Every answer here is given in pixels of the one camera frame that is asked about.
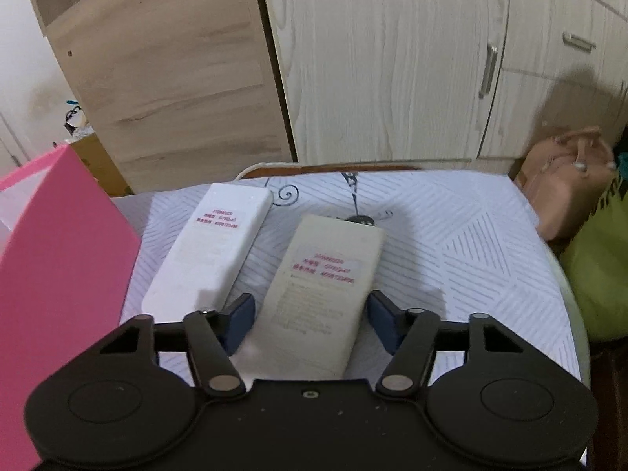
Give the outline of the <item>pink storage box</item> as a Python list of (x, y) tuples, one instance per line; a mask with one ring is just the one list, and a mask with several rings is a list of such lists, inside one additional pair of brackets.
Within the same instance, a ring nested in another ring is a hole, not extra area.
[(68, 146), (1, 181), (1, 467), (38, 456), (34, 388), (117, 327), (141, 240)]

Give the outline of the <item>green bag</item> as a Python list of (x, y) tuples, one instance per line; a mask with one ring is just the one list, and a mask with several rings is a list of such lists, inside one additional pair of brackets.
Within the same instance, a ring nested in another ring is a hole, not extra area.
[(627, 154), (588, 220), (560, 257), (592, 340), (628, 333)]

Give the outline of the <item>light wood wardrobe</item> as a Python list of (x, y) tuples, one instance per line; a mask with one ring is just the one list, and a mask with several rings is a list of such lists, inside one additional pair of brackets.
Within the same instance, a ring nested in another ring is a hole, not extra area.
[(265, 0), (308, 165), (509, 163), (627, 124), (627, 0)]

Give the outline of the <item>cardboard box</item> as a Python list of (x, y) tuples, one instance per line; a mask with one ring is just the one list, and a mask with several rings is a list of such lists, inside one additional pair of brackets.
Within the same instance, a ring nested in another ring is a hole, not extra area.
[(127, 180), (120, 173), (90, 126), (76, 128), (67, 142), (72, 150), (78, 154), (99, 186), (110, 197), (124, 197), (133, 194)]

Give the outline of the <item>brown wooden cabinet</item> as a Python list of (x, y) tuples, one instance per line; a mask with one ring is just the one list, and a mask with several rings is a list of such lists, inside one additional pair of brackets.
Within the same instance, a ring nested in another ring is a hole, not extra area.
[(294, 145), (263, 0), (31, 0), (135, 192), (226, 181)]

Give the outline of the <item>white patterned tablecloth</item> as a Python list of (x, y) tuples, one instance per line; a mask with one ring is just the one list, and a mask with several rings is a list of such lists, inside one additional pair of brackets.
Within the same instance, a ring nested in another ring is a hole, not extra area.
[(303, 216), (365, 215), (385, 232), (374, 285), (403, 309), (448, 321), (494, 317), (587, 381), (589, 346), (563, 270), (504, 175), (474, 171), (301, 174), (257, 179), (275, 197), (233, 287), (262, 301)]

